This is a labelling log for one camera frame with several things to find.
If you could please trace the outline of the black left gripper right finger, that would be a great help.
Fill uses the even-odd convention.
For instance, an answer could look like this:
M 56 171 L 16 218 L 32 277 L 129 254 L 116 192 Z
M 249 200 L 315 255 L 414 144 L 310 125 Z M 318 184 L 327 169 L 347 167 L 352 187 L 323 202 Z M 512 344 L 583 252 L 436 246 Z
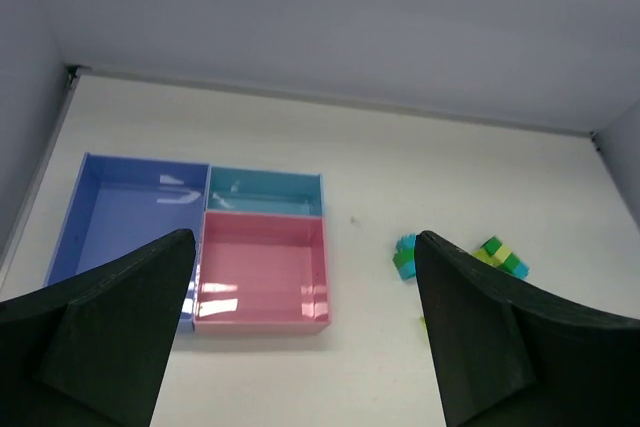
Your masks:
M 638 425 L 638 320 L 544 291 L 432 231 L 415 263 L 447 425 Z

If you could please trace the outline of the green yellow teal lego cluster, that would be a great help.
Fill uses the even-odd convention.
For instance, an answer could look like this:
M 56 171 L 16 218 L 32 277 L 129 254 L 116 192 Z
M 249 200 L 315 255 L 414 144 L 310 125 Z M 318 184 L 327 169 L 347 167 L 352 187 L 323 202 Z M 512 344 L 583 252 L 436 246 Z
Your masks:
M 490 237 L 472 255 L 521 280 L 525 280 L 529 274 L 529 267 L 496 236 Z

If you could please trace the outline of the teal green lego stack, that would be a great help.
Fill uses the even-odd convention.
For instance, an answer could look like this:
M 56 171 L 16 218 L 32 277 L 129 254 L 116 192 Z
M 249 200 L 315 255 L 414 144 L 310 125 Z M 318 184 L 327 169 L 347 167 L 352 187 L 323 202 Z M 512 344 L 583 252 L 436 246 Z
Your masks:
M 416 276 L 414 256 L 416 238 L 417 235 L 414 233 L 404 235 L 395 244 L 392 261 L 399 277 L 403 281 L 410 280 Z

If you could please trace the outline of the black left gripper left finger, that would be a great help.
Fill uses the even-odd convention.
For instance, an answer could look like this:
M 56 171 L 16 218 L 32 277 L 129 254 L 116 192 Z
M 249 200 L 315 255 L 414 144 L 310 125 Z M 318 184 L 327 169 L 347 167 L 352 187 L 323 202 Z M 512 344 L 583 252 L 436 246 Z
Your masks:
M 195 254 L 179 229 L 2 302 L 2 425 L 149 425 Z

